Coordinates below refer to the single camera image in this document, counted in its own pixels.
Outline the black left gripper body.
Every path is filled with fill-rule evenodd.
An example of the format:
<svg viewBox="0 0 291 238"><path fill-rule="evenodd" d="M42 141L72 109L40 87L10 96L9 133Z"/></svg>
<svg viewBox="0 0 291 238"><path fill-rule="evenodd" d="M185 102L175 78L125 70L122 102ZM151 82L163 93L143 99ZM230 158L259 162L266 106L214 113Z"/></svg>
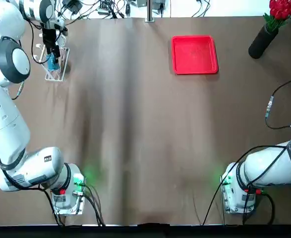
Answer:
<svg viewBox="0 0 291 238"><path fill-rule="evenodd" d="M43 43L46 47L55 47L57 45L56 29L42 29Z"/></svg>

